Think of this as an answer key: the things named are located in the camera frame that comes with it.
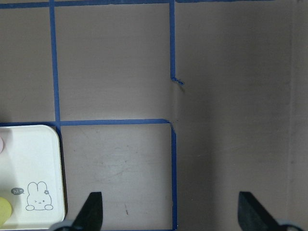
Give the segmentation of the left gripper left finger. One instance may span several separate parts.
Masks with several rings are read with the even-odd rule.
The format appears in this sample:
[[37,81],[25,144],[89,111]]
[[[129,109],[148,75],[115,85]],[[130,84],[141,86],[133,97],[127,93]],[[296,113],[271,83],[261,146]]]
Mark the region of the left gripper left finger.
[[71,225],[72,231],[100,231],[103,224],[101,192],[91,192]]

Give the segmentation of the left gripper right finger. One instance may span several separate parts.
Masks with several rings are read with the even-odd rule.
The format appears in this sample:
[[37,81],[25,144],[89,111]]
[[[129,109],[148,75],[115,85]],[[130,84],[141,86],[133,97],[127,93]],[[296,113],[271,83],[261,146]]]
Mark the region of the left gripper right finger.
[[238,223],[243,231],[278,231],[279,224],[251,192],[239,192]]

